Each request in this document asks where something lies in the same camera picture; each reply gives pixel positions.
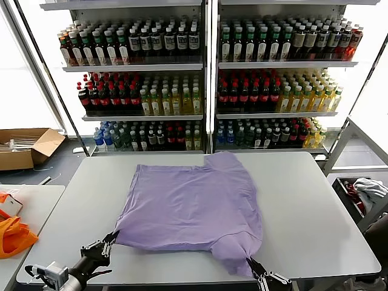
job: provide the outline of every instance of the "shelf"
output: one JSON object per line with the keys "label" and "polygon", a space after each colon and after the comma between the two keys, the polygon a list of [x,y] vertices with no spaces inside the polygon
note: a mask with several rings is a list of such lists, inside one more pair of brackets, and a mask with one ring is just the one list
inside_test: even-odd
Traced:
{"label": "shelf", "polygon": [[376,5],[380,0],[221,0],[222,5],[258,5],[258,4],[293,4],[293,5]]}
{"label": "shelf", "polygon": [[199,6],[202,0],[56,0],[41,4],[45,11],[83,10],[127,7]]}
{"label": "shelf", "polygon": [[155,65],[85,65],[63,67],[65,72],[148,72],[148,71],[189,71],[202,70],[202,63],[194,64],[155,64]]}
{"label": "shelf", "polygon": [[233,113],[217,114],[217,119],[245,119],[245,118],[293,118],[335,116],[337,112],[284,112],[284,113]]}
{"label": "shelf", "polygon": [[358,62],[300,61],[300,62],[220,62],[220,69],[265,69],[265,68],[326,68],[354,67]]}
{"label": "shelf", "polygon": [[171,121],[171,120],[202,120],[203,115],[181,115],[181,116],[87,116],[82,117],[84,121]]}
{"label": "shelf", "polygon": [[216,150],[215,152],[224,152],[228,151],[231,153],[284,153],[284,152],[308,152],[314,155],[327,155],[327,150],[325,148],[320,149],[227,149]]}

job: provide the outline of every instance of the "cardboard box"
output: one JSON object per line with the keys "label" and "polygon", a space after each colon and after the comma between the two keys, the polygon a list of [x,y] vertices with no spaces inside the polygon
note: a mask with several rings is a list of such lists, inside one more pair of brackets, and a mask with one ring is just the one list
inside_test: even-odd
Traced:
{"label": "cardboard box", "polygon": [[49,158],[65,137],[52,129],[3,129],[0,130],[0,143],[10,140],[12,135],[39,136],[31,150],[0,152],[0,170],[33,168]]}

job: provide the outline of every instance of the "white cloth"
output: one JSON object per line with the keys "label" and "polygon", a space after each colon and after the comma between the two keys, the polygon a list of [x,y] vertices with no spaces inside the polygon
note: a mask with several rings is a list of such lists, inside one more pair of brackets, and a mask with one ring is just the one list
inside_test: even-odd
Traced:
{"label": "white cloth", "polygon": [[353,186],[365,206],[366,213],[369,213],[373,205],[388,193],[388,188],[383,185],[382,181],[360,178],[355,181]]}

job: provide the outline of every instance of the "orange bag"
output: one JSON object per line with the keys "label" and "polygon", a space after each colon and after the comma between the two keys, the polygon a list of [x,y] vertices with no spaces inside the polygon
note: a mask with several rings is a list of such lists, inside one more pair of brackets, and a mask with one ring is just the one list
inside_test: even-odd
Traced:
{"label": "orange bag", "polygon": [[20,223],[20,217],[14,216],[0,222],[0,259],[22,252],[37,240],[38,237],[30,231],[28,225]]}

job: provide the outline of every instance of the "purple t-shirt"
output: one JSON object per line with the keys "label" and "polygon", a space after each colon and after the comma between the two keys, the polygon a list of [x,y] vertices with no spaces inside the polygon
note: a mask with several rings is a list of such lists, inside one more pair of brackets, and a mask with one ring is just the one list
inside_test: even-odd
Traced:
{"label": "purple t-shirt", "polygon": [[246,258],[263,232],[256,187],[229,152],[205,165],[138,165],[116,223],[116,243],[145,250],[209,250],[231,274],[252,276]]}

